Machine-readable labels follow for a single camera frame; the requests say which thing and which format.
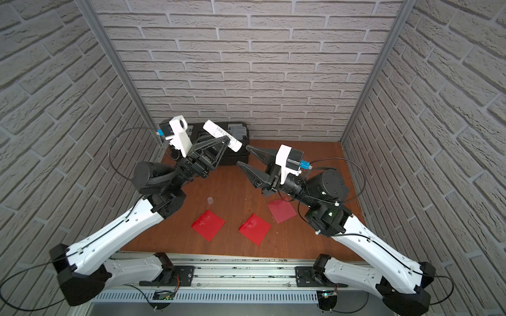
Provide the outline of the white glue stick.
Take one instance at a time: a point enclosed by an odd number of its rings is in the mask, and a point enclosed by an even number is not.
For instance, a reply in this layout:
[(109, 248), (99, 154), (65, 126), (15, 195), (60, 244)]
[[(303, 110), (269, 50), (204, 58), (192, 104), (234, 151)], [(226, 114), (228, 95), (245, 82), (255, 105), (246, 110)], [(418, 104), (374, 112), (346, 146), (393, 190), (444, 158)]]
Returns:
[(229, 139), (228, 147), (234, 152), (238, 152), (242, 147), (242, 143), (238, 141), (238, 139), (233, 137), (225, 129), (221, 128), (219, 125), (212, 122), (211, 120), (207, 120), (204, 123), (203, 129), (207, 131), (210, 135), (212, 135), (214, 138), (227, 137)]

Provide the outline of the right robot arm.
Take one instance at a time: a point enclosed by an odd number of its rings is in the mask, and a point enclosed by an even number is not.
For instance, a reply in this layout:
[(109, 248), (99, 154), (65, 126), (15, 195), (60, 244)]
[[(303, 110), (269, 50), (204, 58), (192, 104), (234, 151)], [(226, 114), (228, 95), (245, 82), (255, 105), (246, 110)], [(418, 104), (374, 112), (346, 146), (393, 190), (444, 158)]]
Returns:
[(428, 312), (431, 295), (426, 287), (435, 279), (435, 268), (399, 253), (361, 223), (345, 206), (349, 189), (336, 168), (313, 167), (303, 152), (285, 145), (278, 150), (247, 145), (246, 150), (266, 166), (262, 172), (237, 163), (255, 188), (265, 196), (285, 193), (307, 206), (304, 221), (316, 234), (348, 247), (369, 264), (365, 268), (322, 254), (312, 267), (317, 282), (368, 292), (398, 315)]

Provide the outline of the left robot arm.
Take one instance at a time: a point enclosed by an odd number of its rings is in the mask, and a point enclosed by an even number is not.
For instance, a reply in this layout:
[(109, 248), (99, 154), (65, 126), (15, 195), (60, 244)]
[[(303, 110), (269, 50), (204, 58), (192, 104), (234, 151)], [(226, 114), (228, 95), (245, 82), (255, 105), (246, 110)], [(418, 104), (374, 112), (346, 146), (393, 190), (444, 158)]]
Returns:
[(93, 235), (70, 246), (50, 250), (59, 287), (70, 306), (84, 304), (101, 291), (138, 283), (165, 286), (177, 278), (167, 255), (155, 253), (144, 259), (116, 260), (111, 256), (139, 234), (171, 217), (184, 204), (182, 187), (196, 177), (205, 179), (219, 165), (228, 136), (202, 140), (191, 146), (175, 166), (139, 162), (132, 183), (142, 195), (135, 205)]

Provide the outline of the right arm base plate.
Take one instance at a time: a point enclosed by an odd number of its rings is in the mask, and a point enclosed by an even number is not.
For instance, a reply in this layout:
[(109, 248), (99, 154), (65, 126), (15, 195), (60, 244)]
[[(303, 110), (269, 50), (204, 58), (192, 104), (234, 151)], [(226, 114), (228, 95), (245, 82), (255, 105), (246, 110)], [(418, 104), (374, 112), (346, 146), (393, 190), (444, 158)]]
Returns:
[(322, 273), (314, 272), (312, 267), (295, 267), (296, 285), (299, 288), (324, 287), (324, 288), (346, 288), (347, 284), (333, 283)]

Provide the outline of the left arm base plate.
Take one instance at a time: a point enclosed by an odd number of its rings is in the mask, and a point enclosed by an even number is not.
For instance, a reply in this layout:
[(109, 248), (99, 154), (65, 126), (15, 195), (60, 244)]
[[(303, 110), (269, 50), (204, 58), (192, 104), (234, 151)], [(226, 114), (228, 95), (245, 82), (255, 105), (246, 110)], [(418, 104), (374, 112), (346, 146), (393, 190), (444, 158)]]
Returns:
[(140, 281), (141, 287), (189, 287), (194, 277), (195, 266), (175, 266), (172, 269), (164, 269), (153, 281)]

